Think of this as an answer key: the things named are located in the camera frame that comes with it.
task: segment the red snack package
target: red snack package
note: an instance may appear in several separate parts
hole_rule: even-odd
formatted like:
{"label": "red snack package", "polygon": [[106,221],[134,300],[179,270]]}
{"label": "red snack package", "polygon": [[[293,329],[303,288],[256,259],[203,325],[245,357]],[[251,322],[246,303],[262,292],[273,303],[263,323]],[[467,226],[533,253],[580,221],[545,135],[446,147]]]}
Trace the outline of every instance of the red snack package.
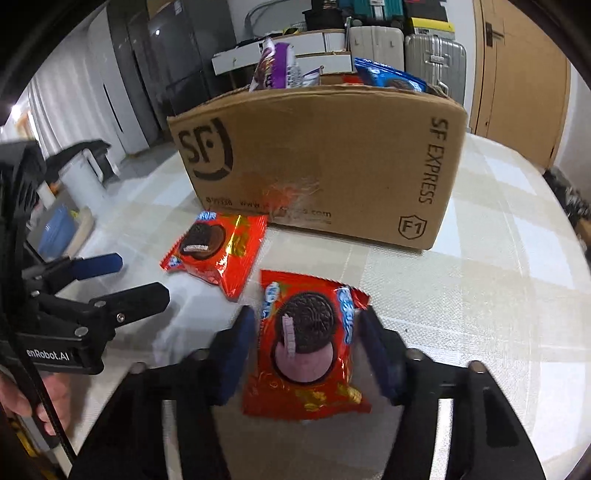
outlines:
{"label": "red snack package", "polygon": [[265,238],[267,217],[202,212],[160,262],[164,270],[184,270],[236,300]]}
{"label": "red snack package", "polygon": [[267,270],[261,285],[258,372],[248,379],[244,413],[317,420],[370,412],[349,384],[355,308],[364,309],[369,297],[335,281]]}

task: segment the table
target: table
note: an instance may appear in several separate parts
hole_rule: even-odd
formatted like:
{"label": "table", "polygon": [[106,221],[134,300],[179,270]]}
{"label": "table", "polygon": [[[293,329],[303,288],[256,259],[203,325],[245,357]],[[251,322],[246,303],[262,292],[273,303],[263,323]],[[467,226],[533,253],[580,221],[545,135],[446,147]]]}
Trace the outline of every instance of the table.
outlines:
{"label": "table", "polygon": [[[591,275],[560,205],[515,151],[467,136],[431,251],[270,227],[238,304],[217,287],[183,273],[167,275],[158,266],[201,210],[178,154],[148,177],[123,182],[115,201],[117,209],[99,220],[82,254],[118,252],[124,271],[72,285],[64,295],[88,300],[160,281],[170,289],[171,306],[120,329],[105,354],[105,372],[80,380],[85,395],[79,394],[72,434],[76,449],[133,362],[177,362],[228,327],[239,305],[257,308],[260,268],[359,287],[408,346],[450,364],[482,360],[523,422],[548,480],[564,479],[589,446]],[[217,408],[233,478],[379,478],[401,409],[379,396],[361,348],[353,358],[353,383],[374,405],[369,415],[312,423],[250,419],[241,415],[240,395]],[[441,413],[432,478],[444,477],[449,448],[450,406],[442,403]],[[179,478],[170,411],[167,418],[169,468],[171,478]]]}

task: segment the silver suitcase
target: silver suitcase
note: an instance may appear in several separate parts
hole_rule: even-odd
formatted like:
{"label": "silver suitcase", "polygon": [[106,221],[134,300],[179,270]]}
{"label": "silver suitcase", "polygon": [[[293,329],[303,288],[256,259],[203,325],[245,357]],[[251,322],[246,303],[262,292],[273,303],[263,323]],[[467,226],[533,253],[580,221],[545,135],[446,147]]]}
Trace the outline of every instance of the silver suitcase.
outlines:
{"label": "silver suitcase", "polygon": [[466,49],[446,38],[410,35],[406,38],[406,71],[440,87],[443,93],[464,104]]}

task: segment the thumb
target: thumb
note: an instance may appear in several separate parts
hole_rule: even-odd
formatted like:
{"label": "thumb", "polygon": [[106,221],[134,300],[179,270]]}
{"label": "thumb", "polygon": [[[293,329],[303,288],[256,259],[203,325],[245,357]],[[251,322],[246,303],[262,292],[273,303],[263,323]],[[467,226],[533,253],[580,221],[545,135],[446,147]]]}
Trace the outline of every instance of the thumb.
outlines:
{"label": "thumb", "polygon": [[30,417],[33,414],[31,405],[18,387],[5,375],[0,373],[0,403],[8,410],[20,415]]}

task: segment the blue snack package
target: blue snack package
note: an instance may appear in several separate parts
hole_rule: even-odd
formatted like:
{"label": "blue snack package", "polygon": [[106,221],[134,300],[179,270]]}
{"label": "blue snack package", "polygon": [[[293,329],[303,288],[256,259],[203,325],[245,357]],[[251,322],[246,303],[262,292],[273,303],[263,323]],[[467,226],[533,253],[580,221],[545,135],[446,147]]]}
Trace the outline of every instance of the blue snack package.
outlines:
{"label": "blue snack package", "polygon": [[427,82],[389,65],[360,58],[355,58],[354,64],[359,77],[366,85],[374,87],[395,87],[402,90],[413,90],[415,92],[427,91]]}

